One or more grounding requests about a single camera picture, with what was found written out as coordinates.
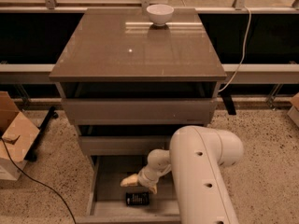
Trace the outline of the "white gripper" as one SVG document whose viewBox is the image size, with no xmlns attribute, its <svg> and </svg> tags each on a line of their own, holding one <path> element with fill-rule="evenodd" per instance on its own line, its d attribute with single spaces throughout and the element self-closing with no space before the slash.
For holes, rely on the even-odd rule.
<svg viewBox="0 0 299 224">
<path fill-rule="evenodd" d="M 138 174 L 129 175 L 121 181 L 122 187 L 135 187 L 138 182 L 149 189 L 153 194 L 157 194 L 157 183 L 160 178 L 160 173 L 152 169 L 144 167 Z"/>
</svg>

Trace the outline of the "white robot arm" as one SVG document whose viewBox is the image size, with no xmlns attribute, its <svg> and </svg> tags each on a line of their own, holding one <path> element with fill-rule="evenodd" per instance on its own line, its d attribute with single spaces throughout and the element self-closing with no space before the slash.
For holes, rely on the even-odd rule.
<svg viewBox="0 0 299 224">
<path fill-rule="evenodd" d="M 220 168 L 237 164 L 244 146 L 234 133 L 185 126 L 172 135 L 169 149 L 154 149 L 138 173 L 121 181 L 157 192 L 159 178 L 170 173 L 181 224 L 239 224 Z"/>
</svg>

